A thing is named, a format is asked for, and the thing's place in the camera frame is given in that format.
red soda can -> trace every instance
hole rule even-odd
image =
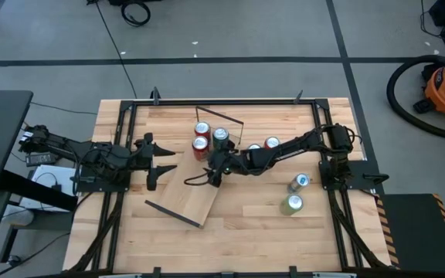
[[[277,137],[271,136],[266,139],[266,141],[263,143],[263,147],[265,148],[273,148],[277,147],[280,144],[279,139]]]
[[[193,155],[198,161],[203,161],[209,154],[209,141],[203,136],[197,136],[192,143]]]
[[[195,125],[195,136],[203,136],[210,141],[210,126],[204,121],[200,121]]]

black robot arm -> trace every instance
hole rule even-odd
[[[154,156],[175,154],[152,144],[152,133],[144,135],[144,139],[135,141],[137,150],[130,151],[125,147],[111,142],[78,142],[59,135],[51,134],[46,126],[27,127],[20,139],[20,149],[25,153],[50,152],[62,158],[86,166],[111,183],[123,181],[132,171],[148,171],[148,190],[155,190],[157,177],[176,165],[152,167]]]
[[[324,132],[329,134],[330,147],[326,146],[322,140]],[[331,175],[345,180],[351,175],[348,168],[348,154],[353,150],[352,136],[355,136],[352,130],[340,124],[335,124],[317,127],[300,137],[271,149],[260,148],[238,151],[234,149],[234,143],[230,141],[226,146],[214,150],[209,155],[209,169],[206,169],[209,178],[203,184],[209,183],[219,187],[222,174],[261,175],[266,170],[271,169],[278,161],[306,151],[318,151],[332,157]],[[187,185],[201,185],[192,184],[188,180],[185,183]]]

gray floor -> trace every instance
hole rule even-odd
[[[426,0],[426,8],[432,3]],[[119,8],[100,3],[124,58],[339,57],[325,0],[164,0],[148,5],[151,22],[136,29],[124,23]],[[334,5],[350,57],[445,55],[439,39],[420,31],[419,0],[334,0]],[[429,18],[426,24],[436,30]],[[116,58],[96,7],[85,1],[6,0],[2,6],[0,60]],[[445,201],[445,140],[409,126],[387,104],[387,80],[397,66],[352,64],[379,167],[391,176],[385,190],[435,192]],[[148,97],[153,86],[162,97],[174,98],[294,97],[300,90],[304,97],[350,97],[341,63],[144,64],[127,65],[127,71],[140,98]],[[418,73],[409,71],[396,87],[407,107],[420,95]],[[133,97],[121,66],[0,67],[0,90],[31,90],[36,102],[86,111],[96,111],[101,99]],[[445,127],[439,115],[426,117]],[[86,140],[95,118],[32,106],[26,120]],[[13,157],[6,167],[21,175],[28,172]],[[55,236],[23,233],[13,253],[25,257]],[[65,251],[61,239],[4,277],[56,273]]]

wooden tabletop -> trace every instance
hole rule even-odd
[[[356,131],[348,99],[328,101],[333,123]],[[119,105],[120,100],[101,101],[94,141],[113,140]],[[314,128],[311,108],[305,105],[207,108],[245,123],[240,148],[263,144],[269,136],[288,141]],[[228,120],[204,113],[200,117],[213,127],[224,126],[232,135],[239,135],[239,126]],[[176,152],[174,156],[155,158],[155,164],[176,164],[191,144],[195,122],[194,107],[140,107],[134,140],[153,132],[159,146]],[[357,140],[350,160],[362,157]],[[159,178],[155,192],[146,189],[146,173],[133,173],[131,189],[123,204],[114,272],[151,273],[155,266],[160,266],[164,273],[287,272],[289,266],[296,266],[298,271],[340,270],[331,210],[318,172],[319,160],[318,153],[309,152],[281,161],[259,177],[223,176],[203,229],[144,203],[146,199],[155,202],[160,198],[175,171]],[[311,176],[311,185],[300,192],[304,207],[292,216],[281,215],[278,206],[287,196],[286,185],[300,172]],[[103,193],[92,194],[76,212],[64,269],[78,261],[95,237],[103,196]],[[358,234],[381,261],[389,264],[374,198],[357,191],[351,191],[349,196]],[[343,234],[352,265],[349,239]],[[101,266],[105,266],[108,245],[106,238]]]

black hose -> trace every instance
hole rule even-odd
[[[409,122],[410,124],[418,127],[419,129],[426,131],[428,133],[434,134],[436,136],[444,137],[445,138],[445,130],[434,127],[431,124],[428,124],[417,117],[414,117],[410,113],[408,113],[406,110],[404,110],[401,105],[399,105],[398,100],[396,99],[396,96],[394,95],[394,87],[396,85],[396,82],[398,81],[398,78],[403,74],[407,69],[409,69],[412,66],[418,65],[420,63],[435,63],[440,66],[445,67],[445,57],[437,56],[437,55],[425,55],[420,56],[417,58],[414,58],[413,60],[402,64],[391,76],[389,79],[389,82],[387,83],[387,100],[389,101],[389,104],[391,105],[394,112],[396,112],[401,118]]]
[[[125,10],[129,5],[139,5],[141,8],[143,8],[147,12],[147,18],[144,21],[139,22],[139,21],[135,20],[135,18],[133,16],[127,15]],[[140,26],[145,25],[145,23],[147,23],[149,20],[151,20],[151,10],[142,1],[131,0],[131,1],[125,2],[125,3],[123,3],[123,5],[121,5],[121,16],[123,16],[124,21],[127,22],[129,25],[132,25],[133,27],[140,27]]]

